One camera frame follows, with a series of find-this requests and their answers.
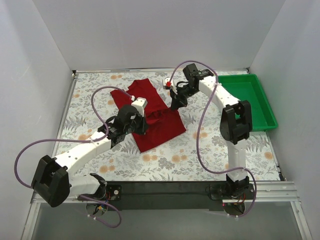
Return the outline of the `red t shirt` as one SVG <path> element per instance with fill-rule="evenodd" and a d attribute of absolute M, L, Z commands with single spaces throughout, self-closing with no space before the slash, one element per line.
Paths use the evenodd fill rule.
<path fill-rule="evenodd" d="M 144 109 L 148 124 L 146 134 L 133 134 L 140 152 L 149 151 L 186 132 L 179 112 L 167 107 L 149 79 L 134 80 L 126 92 L 147 100 Z"/>

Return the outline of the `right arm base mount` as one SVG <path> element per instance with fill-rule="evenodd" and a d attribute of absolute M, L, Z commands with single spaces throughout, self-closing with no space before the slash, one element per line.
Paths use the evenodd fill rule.
<path fill-rule="evenodd" d="M 222 210 L 217 210 L 219 214 L 234 218 L 246 213 L 246 201 L 252 201 L 256 195 L 256 189 L 251 183 L 247 187 L 232 191 L 230 185 L 224 181 L 209 184 L 205 192 L 211 200 L 221 203 Z"/>

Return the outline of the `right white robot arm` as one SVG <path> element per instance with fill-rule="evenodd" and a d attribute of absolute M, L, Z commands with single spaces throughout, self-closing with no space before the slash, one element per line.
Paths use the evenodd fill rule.
<path fill-rule="evenodd" d="M 196 61 L 185 61 L 183 74 L 186 82 L 174 82 L 172 78 L 163 82 L 170 91 L 172 110 L 188 105 L 188 98 L 201 92 L 208 97 L 207 104 L 215 104 L 221 112 L 220 134 L 225 140 L 229 169 L 223 171 L 226 182 L 221 193 L 232 199 L 242 196 L 250 186 L 246 168 L 247 139 L 253 129 L 251 104 L 231 95 L 219 82 L 218 74 L 209 66 L 198 69 Z"/>

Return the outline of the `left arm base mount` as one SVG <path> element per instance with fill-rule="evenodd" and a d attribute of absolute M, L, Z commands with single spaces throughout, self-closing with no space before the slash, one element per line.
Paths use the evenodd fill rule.
<path fill-rule="evenodd" d="M 105 203 L 114 203 L 121 199 L 122 186 L 119 184 L 109 184 L 106 186 L 105 191 L 103 191 L 102 197 L 99 199 Z M 108 210 L 109 207 L 105 204 L 98 202 L 87 203 L 85 209 L 88 214 L 94 215 L 95 217 L 103 216 Z"/>

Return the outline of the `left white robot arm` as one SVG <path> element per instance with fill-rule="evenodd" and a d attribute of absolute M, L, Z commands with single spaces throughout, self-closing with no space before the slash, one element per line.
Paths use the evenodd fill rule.
<path fill-rule="evenodd" d="M 76 172 L 98 155 L 111 150 L 125 140 L 126 135 L 144 135 L 148 125 L 146 104 L 137 99 L 125 104 L 116 116 L 108 118 L 86 143 L 80 143 L 55 157 L 48 155 L 39 160 L 31 182 L 35 190 L 51 207 L 57 207 L 68 197 L 86 197 L 103 200 L 107 181 L 96 173 L 76 176 Z"/>

